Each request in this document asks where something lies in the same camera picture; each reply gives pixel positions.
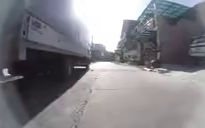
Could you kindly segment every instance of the white truck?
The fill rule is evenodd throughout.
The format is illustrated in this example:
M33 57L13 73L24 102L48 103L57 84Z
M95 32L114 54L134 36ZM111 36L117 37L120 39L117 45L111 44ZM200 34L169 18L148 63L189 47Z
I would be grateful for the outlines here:
M71 75L89 67L90 35L71 0L0 0L0 72Z
M189 55L196 64L205 64L205 35L192 38Z

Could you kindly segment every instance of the truck wheel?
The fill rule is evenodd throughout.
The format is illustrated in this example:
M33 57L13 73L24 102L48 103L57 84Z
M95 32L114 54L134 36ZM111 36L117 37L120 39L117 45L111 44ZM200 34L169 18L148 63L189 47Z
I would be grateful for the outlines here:
M87 64L87 65L86 65L86 70L89 70L89 69L90 69L90 65Z

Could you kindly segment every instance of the truck trailer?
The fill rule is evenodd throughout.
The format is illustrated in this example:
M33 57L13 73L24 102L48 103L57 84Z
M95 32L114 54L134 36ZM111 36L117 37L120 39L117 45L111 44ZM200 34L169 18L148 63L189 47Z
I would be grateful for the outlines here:
M0 74L70 76L89 67L90 35L70 0L0 0Z

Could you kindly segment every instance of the wall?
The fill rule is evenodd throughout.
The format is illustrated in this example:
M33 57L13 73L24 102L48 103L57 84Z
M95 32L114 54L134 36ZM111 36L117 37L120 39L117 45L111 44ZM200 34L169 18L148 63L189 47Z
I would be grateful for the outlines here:
M200 22L181 19L170 25L164 17L158 16L158 35L160 40L161 61L169 64L188 64L191 37L204 33Z

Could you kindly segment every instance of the parked vehicle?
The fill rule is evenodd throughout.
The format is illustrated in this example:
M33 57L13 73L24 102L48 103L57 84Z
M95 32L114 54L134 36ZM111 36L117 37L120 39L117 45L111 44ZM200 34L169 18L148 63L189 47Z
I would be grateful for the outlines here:
M63 77L75 65L88 68L90 35L69 4L0 0L0 72L7 68L13 75Z
M194 62L205 64L205 35L192 38L189 55L193 57Z

